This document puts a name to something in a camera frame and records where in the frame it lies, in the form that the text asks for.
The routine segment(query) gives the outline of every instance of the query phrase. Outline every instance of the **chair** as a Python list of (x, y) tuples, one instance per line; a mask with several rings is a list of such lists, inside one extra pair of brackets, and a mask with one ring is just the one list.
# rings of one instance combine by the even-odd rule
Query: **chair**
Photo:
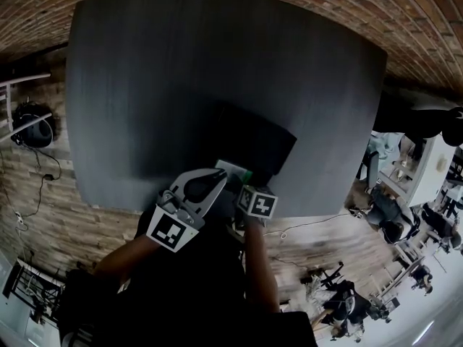
[(357, 172), (357, 178), (362, 178), (362, 169), (366, 167), (367, 169), (367, 186), (368, 189), (372, 189), (375, 187), (376, 182), (378, 180), (379, 174), (379, 153), (372, 152), (369, 153), (368, 151), (365, 152), (362, 163), (360, 164), (359, 171)]

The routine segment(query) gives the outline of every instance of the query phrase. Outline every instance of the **red brick ceiling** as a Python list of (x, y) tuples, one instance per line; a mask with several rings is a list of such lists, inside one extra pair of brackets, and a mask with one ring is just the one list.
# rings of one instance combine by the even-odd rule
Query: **red brick ceiling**
[[(79, 0), (0, 0), (0, 62), (68, 39)], [(282, 0), (388, 52), (387, 75), (463, 95), (463, 0)]]

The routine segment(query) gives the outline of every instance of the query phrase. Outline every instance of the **person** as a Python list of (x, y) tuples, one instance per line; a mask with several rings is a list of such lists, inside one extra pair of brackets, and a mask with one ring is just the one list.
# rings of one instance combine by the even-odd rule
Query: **person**
[(412, 109), (405, 99), (383, 91), (373, 130), (401, 132), (411, 140), (442, 134), (447, 145), (458, 147), (463, 144), (463, 108)]
[(433, 291), (433, 286), (431, 285), (433, 276), (431, 275), (431, 271), (429, 270), (428, 266), (417, 266), (417, 268), (410, 273), (410, 276), (416, 281), (416, 284), (412, 287), (412, 289), (424, 289), (426, 294), (429, 294)]
[(394, 244), (412, 233), (415, 228), (415, 218), (412, 210), (402, 197), (391, 199), (380, 187), (371, 191), (373, 207), (367, 214), (367, 222), (375, 229), (381, 229), (384, 239)]
[(371, 308), (368, 314), (373, 320), (382, 319), (386, 321), (386, 324), (391, 322), (389, 318), (389, 310), (387, 309), (386, 305), (380, 301), (380, 299), (376, 296), (370, 297)]
[(462, 237), (458, 233), (458, 220), (451, 225), (442, 215), (434, 212), (426, 203), (423, 205), (422, 219), (436, 231), (441, 238), (442, 245), (457, 249), (462, 244)]
[(363, 320), (368, 316), (371, 303), (355, 291), (353, 282), (343, 280), (332, 286), (327, 286), (328, 291), (336, 293), (323, 304), (324, 311), (312, 321), (312, 328), (320, 324), (330, 325), (331, 335), (334, 339), (347, 335), (363, 333), (365, 327)]
[(242, 244), (222, 220), (208, 218), (196, 237), (173, 253), (145, 235), (152, 215), (143, 213), (135, 239), (95, 267), (94, 276), (107, 289), (118, 289), (128, 279), (130, 283), (106, 302), (95, 323), (93, 346), (262, 341), (276, 338), (272, 330), (281, 331), (285, 340), (285, 331), (296, 331), (290, 333), (293, 338), (317, 346), (305, 312), (280, 313), (258, 219), (244, 219), (244, 272)]

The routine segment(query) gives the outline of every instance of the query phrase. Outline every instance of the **wall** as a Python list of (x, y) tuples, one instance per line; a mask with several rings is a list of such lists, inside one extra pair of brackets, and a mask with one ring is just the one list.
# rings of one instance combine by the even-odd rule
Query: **wall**
[(60, 347), (59, 331), (50, 324), (45, 324), (43, 330), (43, 347)]
[[(0, 62), (66, 42), (78, 1), (0, 0)], [(463, 0), (282, 1), (378, 44), (391, 77), (462, 94)]]
[(419, 90), (389, 86), (383, 86), (383, 90), (391, 95), (404, 99), (417, 111), (425, 109), (443, 109), (447, 111), (457, 106), (457, 104), (445, 98), (437, 97)]
[[(373, 321), (370, 318), (365, 321), (365, 334), (362, 342), (355, 343), (352, 339), (342, 338), (331, 342), (329, 338), (318, 341), (319, 347), (403, 347), (411, 346), (416, 337), (422, 332), (429, 322), (446, 317), (447, 306), (454, 302), (455, 297), (461, 299), (461, 286), (463, 284), (463, 261), (459, 251), (450, 254), (439, 252), (436, 257), (446, 269), (445, 273), (437, 261), (430, 256), (425, 258), (427, 265), (433, 274), (433, 292), (424, 297), (422, 290), (410, 288), (413, 280), (407, 278), (399, 287), (398, 300), (400, 306), (391, 313), (391, 322)], [(444, 327), (436, 321), (436, 333)], [(438, 336), (438, 345), (444, 347), (445, 335)], [(437, 346), (427, 342), (423, 338), (420, 347)]]
[(11, 264), (0, 252), (0, 339), (5, 340), (5, 343), (8, 340), (13, 343), (15, 340), (24, 339), (30, 313), (30, 307), (14, 294), (10, 294), (8, 299), (2, 294), (11, 269)]

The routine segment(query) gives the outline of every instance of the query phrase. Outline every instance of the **table top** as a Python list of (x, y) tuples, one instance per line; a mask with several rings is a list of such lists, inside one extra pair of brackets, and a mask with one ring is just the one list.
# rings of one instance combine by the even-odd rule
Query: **table top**
[(275, 217), (338, 213), (385, 67), (369, 41), (277, 0), (82, 1), (66, 83), (80, 194), (146, 209), (180, 173), (211, 166), (208, 133), (225, 101), (297, 137), (269, 183)]
[(463, 195), (463, 186), (462, 185), (457, 185), (456, 187), (453, 187), (449, 189), (446, 193), (446, 197), (451, 198), (455, 201), (460, 201)]
[(439, 194), (449, 171), (455, 147), (447, 145), (441, 135), (429, 139), (420, 160), (409, 206), (432, 202)]

